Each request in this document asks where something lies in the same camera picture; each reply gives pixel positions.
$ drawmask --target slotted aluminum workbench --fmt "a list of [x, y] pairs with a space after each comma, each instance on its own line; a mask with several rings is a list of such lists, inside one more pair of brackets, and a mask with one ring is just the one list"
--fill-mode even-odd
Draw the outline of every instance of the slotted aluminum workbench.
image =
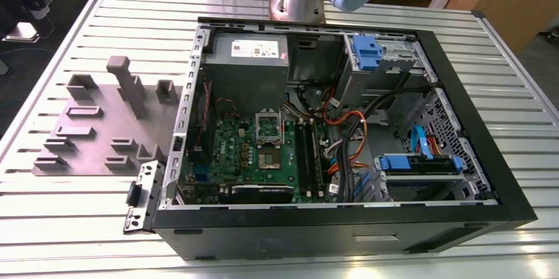
[[186, 263], [158, 235], [123, 235], [134, 177], [35, 177], [72, 74], [116, 83], [127, 55], [144, 84], [184, 80], [199, 16], [267, 18], [267, 0], [90, 0], [0, 142], [0, 274], [188, 278], [559, 277], [559, 118], [489, 23], [470, 12], [369, 5], [326, 7], [330, 24], [435, 32], [539, 220], [439, 254]]

